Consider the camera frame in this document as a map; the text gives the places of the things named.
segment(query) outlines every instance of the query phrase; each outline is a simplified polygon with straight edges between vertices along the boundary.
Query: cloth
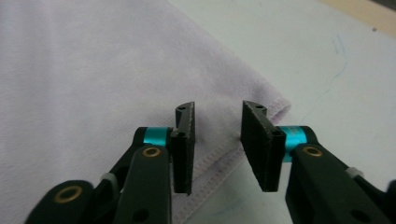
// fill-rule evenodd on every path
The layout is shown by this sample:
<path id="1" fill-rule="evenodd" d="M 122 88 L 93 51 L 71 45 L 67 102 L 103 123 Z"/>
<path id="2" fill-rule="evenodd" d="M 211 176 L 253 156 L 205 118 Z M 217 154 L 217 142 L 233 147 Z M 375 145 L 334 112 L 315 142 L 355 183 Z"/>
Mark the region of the cloth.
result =
<path id="1" fill-rule="evenodd" d="M 277 122 L 289 102 L 164 0 L 0 2 L 0 223 L 22 223 L 52 187 L 95 186 L 141 126 L 175 126 L 195 102 L 184 222 L 244 156 L 242 101 Z"/>

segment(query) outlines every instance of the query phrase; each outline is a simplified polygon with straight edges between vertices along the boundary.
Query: white table surface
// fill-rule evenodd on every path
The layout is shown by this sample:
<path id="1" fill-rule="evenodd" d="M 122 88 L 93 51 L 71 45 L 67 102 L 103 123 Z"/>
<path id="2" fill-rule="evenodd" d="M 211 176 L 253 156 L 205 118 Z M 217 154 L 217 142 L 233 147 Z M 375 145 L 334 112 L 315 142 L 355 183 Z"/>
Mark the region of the white table surface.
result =
<path id="1" fill-rule="evenodd" d="M 396 178 L 396 39 L 316 0 L 170 2 L 290 99 L 279 125 L 310 126 L 379 189 Z M 289 172 L 263 193 L 244 160 L 187 223 L 291 223 Z"/>

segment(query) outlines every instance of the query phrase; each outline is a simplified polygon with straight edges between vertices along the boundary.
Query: small hole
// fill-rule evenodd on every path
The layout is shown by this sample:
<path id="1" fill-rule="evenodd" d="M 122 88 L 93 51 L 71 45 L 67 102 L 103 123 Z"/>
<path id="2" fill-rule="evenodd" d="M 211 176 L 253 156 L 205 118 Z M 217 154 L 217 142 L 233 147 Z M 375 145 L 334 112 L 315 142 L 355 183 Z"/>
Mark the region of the small hole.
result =
<path id="1" fill-rule="evenodd" d="M 318 155 L 318 154 L 319 154 L 318 150 L 315 149 L 315 148 L 312 148 L 312 147 L 309 148 L 309 149 L 307 149 L 307 151 L 308 151 L 309 153 L 313 154 L 313 155 Z"/>
<path id="2" fill-rule="evenodd" d="M 146 154 L 148 154 L 148 155 L 154 155 L 155 153 L 157 153 L 158 152 L 158 149 L 156 149 L 156 148 L 149 148 L 147 151 L 146 151 Z"/>
<path id="3" fill-rule="evenodd" d="M 79 195 L 82 192 L 82 188 L 80 186 L 69 186 L 64 189 L 61 189 L 56 195 L 55 195 L 55 202 L 56 203 L 70 203 L 74 201 L 76 198 L 79 197 Z"/>
<path id="4" fill-rule="evenodd" d="M 143 150 L 144 157 L 157 157 L 161 154 L 161 151 L 156 147 L 148 147 Z"/>
<path id="5" fill-rule="evenodd" d="M 360 222 L 364 222 L 364 223 L 371 222 L 370 217 L 367 216 L 367 214 L 362 212 L 361 210 L 352 210 L 352 211 L 350 211 L 350 215 L 352 215 L 354 218 L 356 218 Z"/>
<path id="6" fill-rule="evenodd" d="M 321 157 L 323 155 L 323 152 L 315 147 L 305 147 L 304 152 L 314 157 Z"/>
<path id="7" fill-rule="evenodd" d="M 281 131 L 273 131 L 273 135 L 280 136 L 280 135 L 282 135 L 282 132 Z"/>
<path id="8" fill-rule="evenodd" d="M 63 192 L 60 195 L 60 197 L 61 197 L 61 199 L 69 199 L 69 198 L 75 196 L 76 194 L 77 194 L 77 190 L 76 189 L 70 189 L 70 190 L 67 190 L 67 191 Z"/>
<path id="9" fill-rule="evenodd" d="M 149 218 L 149 211 L 147 209 L 140 209 L 134 212 L 133 219 L 135 222 L 144 222 Z"/>

